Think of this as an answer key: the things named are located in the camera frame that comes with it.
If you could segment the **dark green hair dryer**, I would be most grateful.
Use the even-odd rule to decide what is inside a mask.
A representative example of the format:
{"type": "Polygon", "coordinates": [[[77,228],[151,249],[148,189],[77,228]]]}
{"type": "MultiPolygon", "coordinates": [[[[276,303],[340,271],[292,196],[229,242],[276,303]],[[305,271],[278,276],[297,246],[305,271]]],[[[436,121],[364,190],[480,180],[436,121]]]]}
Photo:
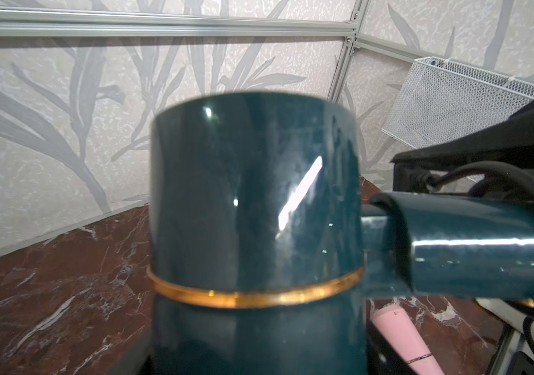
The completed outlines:
{"type": "Polygon", "coordinates": [[[151,127],[152,374],[414,374],[363,313],[415,295],[362,203],[353,115],[303,95],[198,98],[151,127]]]}

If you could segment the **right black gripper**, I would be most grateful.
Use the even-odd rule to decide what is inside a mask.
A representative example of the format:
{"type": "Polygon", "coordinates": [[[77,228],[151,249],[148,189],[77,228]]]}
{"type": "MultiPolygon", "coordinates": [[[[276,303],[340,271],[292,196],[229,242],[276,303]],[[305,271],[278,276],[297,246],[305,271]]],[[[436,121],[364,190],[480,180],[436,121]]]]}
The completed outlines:
{"type": "Polygon", "coordinates": [[[397,154],[395,192],[426,192],[435,171],[451,172],[477,162],[502,162],[534,175],[534,101],[507,120],[426,148],[397,154]]]}

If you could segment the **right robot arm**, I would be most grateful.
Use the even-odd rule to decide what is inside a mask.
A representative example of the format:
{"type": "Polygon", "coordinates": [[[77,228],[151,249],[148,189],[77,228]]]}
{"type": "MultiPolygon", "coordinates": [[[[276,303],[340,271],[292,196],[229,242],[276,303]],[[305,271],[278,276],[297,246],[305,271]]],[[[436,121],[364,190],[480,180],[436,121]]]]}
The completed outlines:
{"type": "Polygon", "coordinates": [[[400,280],[415,295],[503,300],[534,354],[534,101],[393,164],[393,190],[374,202],[393,220],[400,280]]]}

